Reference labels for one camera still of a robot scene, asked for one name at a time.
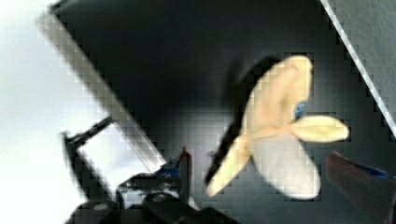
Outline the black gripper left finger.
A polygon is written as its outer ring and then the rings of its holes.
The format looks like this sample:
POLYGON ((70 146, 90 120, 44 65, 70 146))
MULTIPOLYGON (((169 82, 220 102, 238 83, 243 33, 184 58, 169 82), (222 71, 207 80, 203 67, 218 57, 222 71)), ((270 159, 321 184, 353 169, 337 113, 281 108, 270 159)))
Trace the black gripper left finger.
POLYGON ((189 205, 191 155, 185 150, 158 171, 125 180, 114 195, 77 150, 68 149, 66 155, 88 201, 65 224, 239 224, 212 207, 189 205))

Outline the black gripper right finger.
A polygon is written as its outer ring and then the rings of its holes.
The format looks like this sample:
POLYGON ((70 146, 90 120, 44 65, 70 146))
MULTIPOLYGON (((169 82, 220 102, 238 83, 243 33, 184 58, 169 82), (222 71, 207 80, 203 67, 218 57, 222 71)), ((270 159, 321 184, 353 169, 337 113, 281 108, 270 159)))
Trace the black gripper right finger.
POLYGON ((375 224, 395 224, 395 175, 355 163, 338 152, 326 159, 326 177, 375 224))

